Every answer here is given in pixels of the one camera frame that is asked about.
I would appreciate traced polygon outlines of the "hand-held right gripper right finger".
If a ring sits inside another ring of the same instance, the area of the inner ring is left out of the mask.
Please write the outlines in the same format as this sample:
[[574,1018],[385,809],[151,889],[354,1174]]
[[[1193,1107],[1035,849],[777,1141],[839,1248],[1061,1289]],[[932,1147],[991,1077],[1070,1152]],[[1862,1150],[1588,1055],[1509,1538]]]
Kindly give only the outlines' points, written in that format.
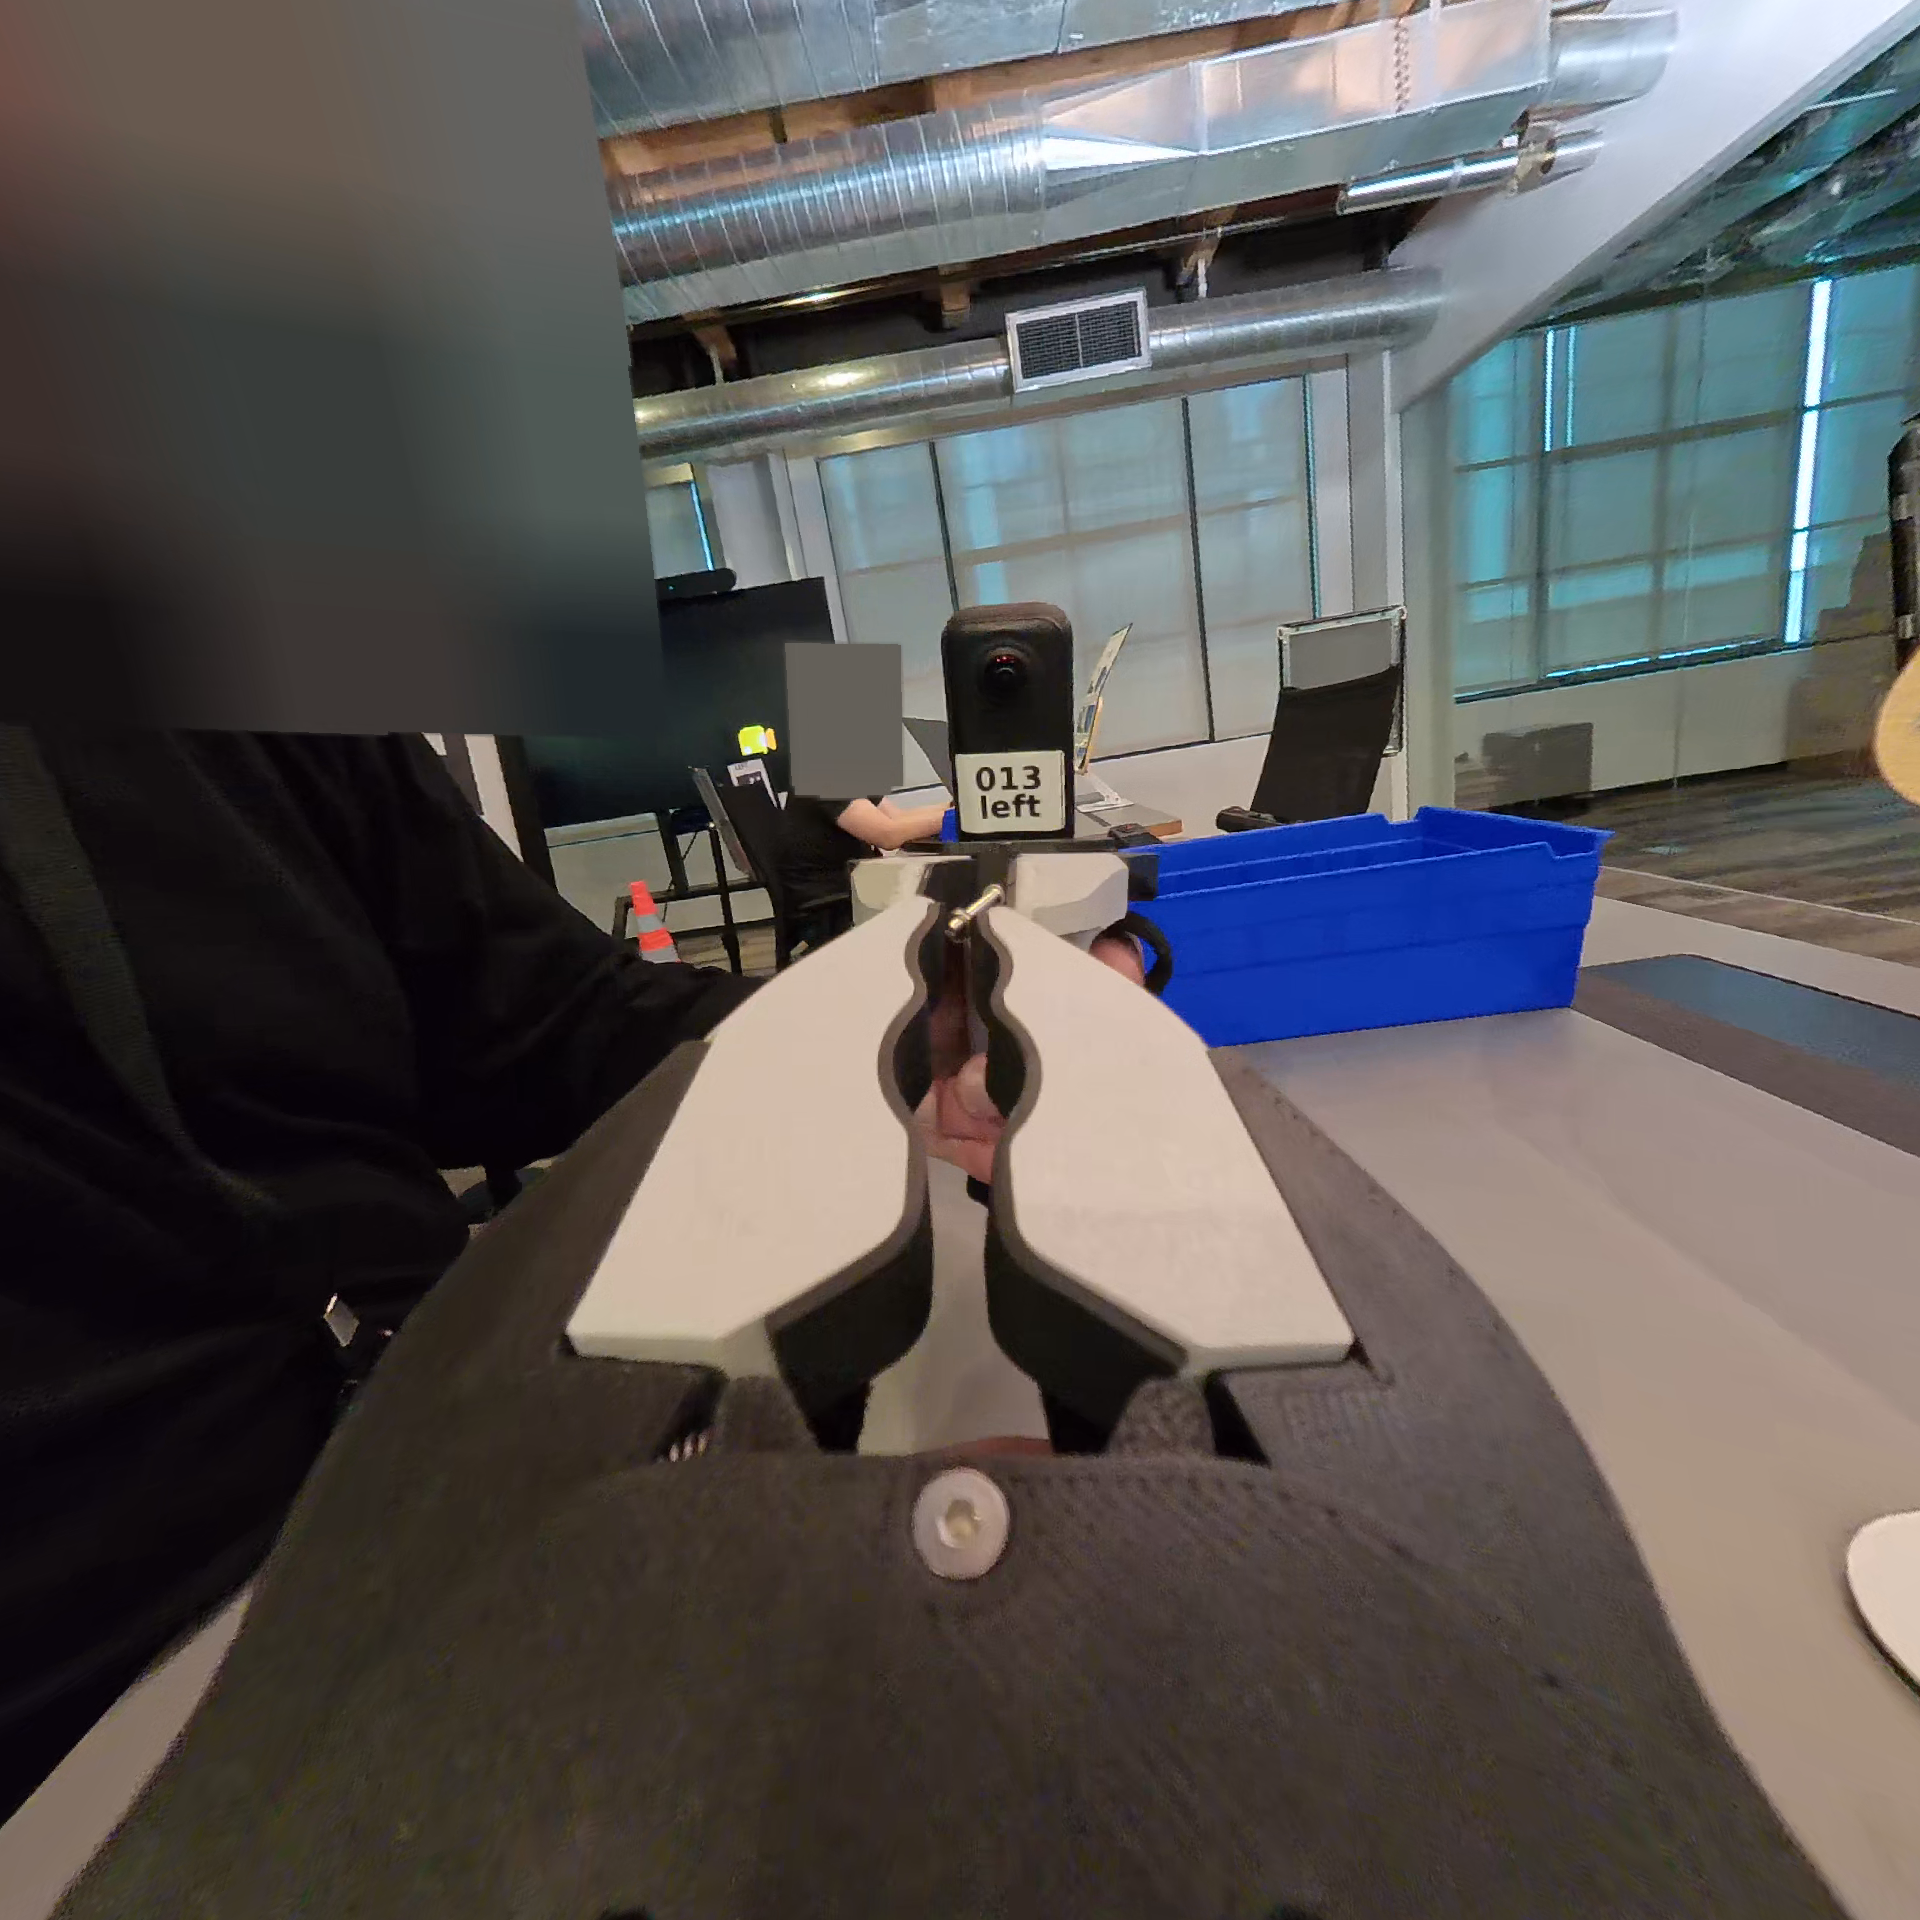
[[1349,1361],[1353,1325],[1188,1024],[1005,904],[969,947],[1005,1117],[988,1318],[1054,1448],[1103,1450],[1143,1386]]

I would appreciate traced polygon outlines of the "person's left hand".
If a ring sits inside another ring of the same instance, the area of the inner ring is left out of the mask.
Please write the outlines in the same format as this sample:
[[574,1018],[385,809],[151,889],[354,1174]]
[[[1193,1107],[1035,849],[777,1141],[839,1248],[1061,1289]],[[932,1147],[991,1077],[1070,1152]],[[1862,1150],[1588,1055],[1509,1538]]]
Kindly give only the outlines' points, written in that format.
[[1004,1129],[985,1053],[945,1064],[917,1107],[917,1131],[929,1159],[958,1168],[973,1199],[991,1190]]

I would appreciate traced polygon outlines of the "rectangular metal air duct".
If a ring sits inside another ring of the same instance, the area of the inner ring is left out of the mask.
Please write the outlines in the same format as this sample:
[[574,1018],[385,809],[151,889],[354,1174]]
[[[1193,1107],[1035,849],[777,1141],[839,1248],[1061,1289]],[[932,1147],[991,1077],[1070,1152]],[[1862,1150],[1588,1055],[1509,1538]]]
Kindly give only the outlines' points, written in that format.
[[1676,39],[1669,9],[1436,6],[1045,103],[1015,177],[1051,233],[1523,193],[1587,168],[1595,113],[1653,93]]

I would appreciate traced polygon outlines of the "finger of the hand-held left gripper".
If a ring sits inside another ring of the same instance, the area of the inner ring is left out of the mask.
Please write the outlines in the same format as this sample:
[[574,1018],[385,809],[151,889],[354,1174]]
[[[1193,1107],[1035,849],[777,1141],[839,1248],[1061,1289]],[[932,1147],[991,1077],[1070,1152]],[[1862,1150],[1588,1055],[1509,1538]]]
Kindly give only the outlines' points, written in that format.
[[1123,858],[1015,858],[1002,904],[1002,947],[1022,950],[1039,934],[1091,950],[1132,910]]
[[877,858],[850,871],[853,938],[889,953],[919,953],[945,925],[940,858]]

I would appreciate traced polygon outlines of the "blue plastic bin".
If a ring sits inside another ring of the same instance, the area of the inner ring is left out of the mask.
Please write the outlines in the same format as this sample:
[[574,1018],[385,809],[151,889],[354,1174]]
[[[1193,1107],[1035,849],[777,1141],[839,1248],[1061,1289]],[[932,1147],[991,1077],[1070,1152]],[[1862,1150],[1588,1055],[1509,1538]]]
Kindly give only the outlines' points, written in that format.
[[1607,842],[1422,808],[1164,843],[1164,1002],[1214,1050],[1566,1008]]

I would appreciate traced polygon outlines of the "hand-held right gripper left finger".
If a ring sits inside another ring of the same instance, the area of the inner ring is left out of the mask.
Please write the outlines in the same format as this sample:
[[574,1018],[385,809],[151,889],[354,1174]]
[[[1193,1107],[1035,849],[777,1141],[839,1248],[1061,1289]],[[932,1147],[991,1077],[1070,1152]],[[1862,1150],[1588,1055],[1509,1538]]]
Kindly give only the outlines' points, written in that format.
[[854,1454],[932,1297],[925,1018],[942,907],[898,902],[756,987],[667,1077],[658,1144],[565,1343],[777,1384]]

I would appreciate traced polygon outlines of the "black display screen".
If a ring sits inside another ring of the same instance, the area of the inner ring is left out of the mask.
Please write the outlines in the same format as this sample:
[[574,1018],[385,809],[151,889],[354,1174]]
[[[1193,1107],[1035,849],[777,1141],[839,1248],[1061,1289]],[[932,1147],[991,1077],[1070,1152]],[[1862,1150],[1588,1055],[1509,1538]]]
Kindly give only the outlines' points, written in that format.
[[654,721],[649,776],[637,815],[694,805],[689,778],[702,766],[717,785],[740,760],[735,731],[772,728],[780,752],[758,758],[775,795],[791,789],[785,653],[831,646],[828,587],[819,579],[733,587],[658,606],[662,714]]

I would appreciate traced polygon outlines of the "wooden reading stand board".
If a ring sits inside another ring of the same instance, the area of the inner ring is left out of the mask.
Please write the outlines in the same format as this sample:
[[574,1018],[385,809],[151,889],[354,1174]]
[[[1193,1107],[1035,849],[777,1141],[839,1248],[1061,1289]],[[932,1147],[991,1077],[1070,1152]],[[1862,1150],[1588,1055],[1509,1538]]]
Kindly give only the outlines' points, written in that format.
[[1917,809],[1917,649],[1889,685],[1870,738],[1870,755],[1884,786],[1903,805]]

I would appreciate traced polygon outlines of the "white ceiling vent grille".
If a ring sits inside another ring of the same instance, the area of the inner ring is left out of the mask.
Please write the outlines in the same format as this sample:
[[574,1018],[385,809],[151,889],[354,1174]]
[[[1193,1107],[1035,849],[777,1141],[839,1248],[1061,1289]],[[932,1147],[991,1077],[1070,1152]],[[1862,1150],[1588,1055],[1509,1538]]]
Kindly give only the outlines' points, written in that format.
[[1154,365],[1143,289],[1018,309],[1004,334],[1012,394],[1145,374]]

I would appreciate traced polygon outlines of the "black mesh office chair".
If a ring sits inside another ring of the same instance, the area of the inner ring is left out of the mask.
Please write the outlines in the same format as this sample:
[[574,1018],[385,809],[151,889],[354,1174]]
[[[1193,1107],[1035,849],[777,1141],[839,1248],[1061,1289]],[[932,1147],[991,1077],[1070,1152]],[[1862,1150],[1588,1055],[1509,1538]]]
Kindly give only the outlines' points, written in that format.
[[1310,825],[1367,813],[1381,761],[1402,741],[1406,608],[1286,623],[1278,649],[1253,815]]

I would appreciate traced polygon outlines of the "person's left forearm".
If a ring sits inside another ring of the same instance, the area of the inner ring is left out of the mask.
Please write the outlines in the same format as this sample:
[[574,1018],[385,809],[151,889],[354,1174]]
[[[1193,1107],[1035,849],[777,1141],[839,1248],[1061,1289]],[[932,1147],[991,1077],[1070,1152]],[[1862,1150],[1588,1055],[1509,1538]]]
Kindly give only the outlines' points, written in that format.
[[730,971],[647,963],[566,904],[484,942],[470,1041],[483,1161],[557,1158],[755,991]]

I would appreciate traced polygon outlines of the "round metal air duct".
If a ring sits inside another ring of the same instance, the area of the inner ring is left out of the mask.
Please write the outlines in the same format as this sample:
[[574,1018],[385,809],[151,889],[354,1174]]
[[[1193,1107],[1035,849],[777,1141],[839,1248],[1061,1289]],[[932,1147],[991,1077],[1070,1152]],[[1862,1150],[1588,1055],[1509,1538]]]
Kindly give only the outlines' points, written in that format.
[[1221,368],[1399,351],[1433,328],[1443,282],[1433,271],[1383,271],[1147,309],[1154,365],[1145,374],[1012,394],[1002,329],[991,344],[889,352],[643,398],[633,406],[637,443],[657,461],[693,461],[877,426],[1002,414],[1091,392],[1147,392]]
[[942,110],[775,150],[623,175],[609,185],[626,286],[749,269],[1045,201],[1039,123]]

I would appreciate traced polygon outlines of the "white metal stand base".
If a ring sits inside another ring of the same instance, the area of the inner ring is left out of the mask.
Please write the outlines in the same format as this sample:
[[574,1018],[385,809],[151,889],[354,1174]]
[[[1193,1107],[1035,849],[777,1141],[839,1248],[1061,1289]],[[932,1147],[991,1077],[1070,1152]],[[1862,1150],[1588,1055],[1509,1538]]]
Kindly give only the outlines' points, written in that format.
[[1861,1631],[1884,1663],[1917,1690],[1917,1528],[1916,1510],[1875,1519],[1844,1549],[1842,1578]]

